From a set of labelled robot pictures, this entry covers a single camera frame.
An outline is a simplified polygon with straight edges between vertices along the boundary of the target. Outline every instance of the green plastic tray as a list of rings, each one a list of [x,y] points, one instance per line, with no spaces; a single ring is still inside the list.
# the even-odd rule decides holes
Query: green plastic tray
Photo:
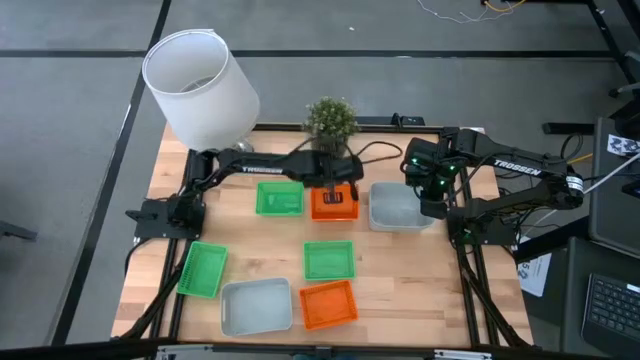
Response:
[[[214,298],[227,262],[227,248],[194,241],[180,277],[180,294]]]
[[[304,244],[304,278],[308,281],[353,279],[356,266],[351,241]]]
[[[265,216],[300,216],[304,211],[304,187],[298,182],[258,184],[256,213]]]

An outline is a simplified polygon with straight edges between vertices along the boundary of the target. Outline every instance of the white cable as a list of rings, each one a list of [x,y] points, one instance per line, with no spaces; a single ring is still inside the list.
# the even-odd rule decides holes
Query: white cable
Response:
[[[511,15],[513,14],[513,7],[511,7],[511,4],[507,1],[507,5],[509,5],[509,12],[504,12],[501,13],[498,16],[494,16],[494,17],[488,17],[488,18],[483,18],[483,16],[487,13],[487,11],[489,11],[489,7],[485,6],[484,11],[482,12],[482,14],[480,14],[480,16],[478,16],[477,18],[471,18],[469,16],[467,16],[465,13],[463,13],[462,11],[459,12],[460,15],[464,16],[465,18],[467,18],[467,20],[458,20],[449,16],[441,16],[439,15],[437,12],[428,9],[427,7],[424,6],[424,4],[422,3],[422,0],[416,0],[418,1],[418,4],[420,4],[420,7],[422,8],[422,10],[434,15],[435,17],[437,17],[438,19],[442,19],[442,20],[449,20],[449,21],[453,21],[456,22],[458,24],[467,24],[470,22],[482,22],[482,21],[488,21],[488,20],[497,20],[499,18],[501,18],[502,16],[506,16],[506,15]]]
[[[603,177],[600,181],[598,181],[597,183],[591,185],[591,187],[588,188],[587,191],[584,192],[584,194],[587,195],[588,193],[592,192],[598,186],[602,185],[602,183],[604,183],[605,181],[609,180],[613,175],[617,174],[618,172],[620,172],[620,170],[626,168],[629,164],[631,164],[632,162],[634,162],[634,161],[636,161],[638,159],[640,159],[640,153],[637,153],[634,157],[632,157],[631,159],[627,160],[624,164],[618,166],[615,170],[610,172],[607,176]],[[553,210],[550,213],[546,214],[545,216],[541,217],[540,220],[536,221],[535,224],[533,224],[529,228],[529,230],[527,230],[522,236],[527,236],[529,231],[531,231],[532,229],[535,229],[536,225],[541,223],[543,220],[547,219],[549,216],[555,214],[556,212],[558,212],[558,210]]]

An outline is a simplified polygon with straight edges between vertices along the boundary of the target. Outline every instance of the small plant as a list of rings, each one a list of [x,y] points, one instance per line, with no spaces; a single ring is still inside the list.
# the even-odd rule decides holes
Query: small plant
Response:
[[[311,114],[304,128],[311,136],[346,141],[358,131],[356,110],[344,98],[336,100],[325,96],[307,108]]]

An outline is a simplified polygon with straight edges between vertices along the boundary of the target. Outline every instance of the plant pot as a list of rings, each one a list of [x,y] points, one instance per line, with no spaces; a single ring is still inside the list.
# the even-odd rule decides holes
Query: plant pot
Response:
[[[342,158],[347,152],[348,138],[320,137],[311,141],[311,149],[331,153],[334,158]]]

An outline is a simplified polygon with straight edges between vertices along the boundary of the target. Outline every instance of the white paper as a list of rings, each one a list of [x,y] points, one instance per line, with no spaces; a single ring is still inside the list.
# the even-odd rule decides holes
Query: white paper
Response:
[[[640,142],[609,134],[607,151],[616,155],[629,155],[640,151]]]
[[[529,241],[530,238],[523,236],[520,243]],[[518,265],[518,279],[520,288],[531,295],[542,297],[544,294],[544,284],[547,282],[547,272],[551,263],[551,254],[545,254],[533,260]]]

